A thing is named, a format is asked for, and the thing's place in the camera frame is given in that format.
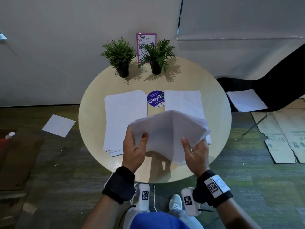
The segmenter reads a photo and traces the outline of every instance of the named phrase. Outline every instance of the blue shirt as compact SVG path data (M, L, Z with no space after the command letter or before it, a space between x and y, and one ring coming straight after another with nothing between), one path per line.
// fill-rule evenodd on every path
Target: blue shirt
M137 214L132 220L130 229L190 229L180 219L164 213L149 212Z

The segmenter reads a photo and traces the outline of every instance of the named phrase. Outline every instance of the black wrist strap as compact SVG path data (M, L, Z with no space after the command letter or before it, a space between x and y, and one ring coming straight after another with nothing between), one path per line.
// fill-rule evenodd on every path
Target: black wrist strap
M135 194L135 175L126 167L117 168L107 181L102 194L109 196L119 204L131 200Z
M204 182L213 176L215 176L215 173L212 170L208 170L197 179L196 188L193 190L193 199L199 203L207 202L209 206L218 207L229 198L232 198L233 195L230 191L223 193L221 188L219 188L215 182L213 182L215 188L210 190ZM216 189L219 189L222 194L214 198L212 191L215 191Z

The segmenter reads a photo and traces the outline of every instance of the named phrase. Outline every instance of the wrist strap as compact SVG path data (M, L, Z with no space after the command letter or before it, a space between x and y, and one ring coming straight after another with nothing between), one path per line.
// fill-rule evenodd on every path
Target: wrist strap
M117 168L111 175L102 194L109 196L119 204L131 200L135 194L135 175L126 167Z
M207 202L209 206L218 207L232 198L230 188L213 171L204 172L198 179L193 190L193 199L199 203Z

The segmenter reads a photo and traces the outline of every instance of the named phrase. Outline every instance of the black chair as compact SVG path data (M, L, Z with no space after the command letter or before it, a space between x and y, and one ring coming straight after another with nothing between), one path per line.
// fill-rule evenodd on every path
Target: black chair
M264 77L258 80L224 77L218 78L217 81L225 92L253 89L268 107L255 112L278 111L305 94L305 44L280 61ZM237 112L238 110L235 108L230 98L228 99L231 111Z

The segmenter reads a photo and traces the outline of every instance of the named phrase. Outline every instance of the potted plant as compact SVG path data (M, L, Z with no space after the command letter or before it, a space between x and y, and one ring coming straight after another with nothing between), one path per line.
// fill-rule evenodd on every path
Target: potted plant
M109 59L110 64L117 70L120 77L127 77L128 65L137 56L135 49L130 47L129 42L126 42L122 37L117 42L114 39L107 42L103 45L106 50L101 53L101 56Z
M173 53L174 46L169 45L169 40L159 40L155 46L153 43L144 45L144 48L147 50L147 54L140 59L139 67L143 66L145 63L150 62L152 68L152 73L158 75L162 71L164 72L168 69L168 63L166 59L175 57Z

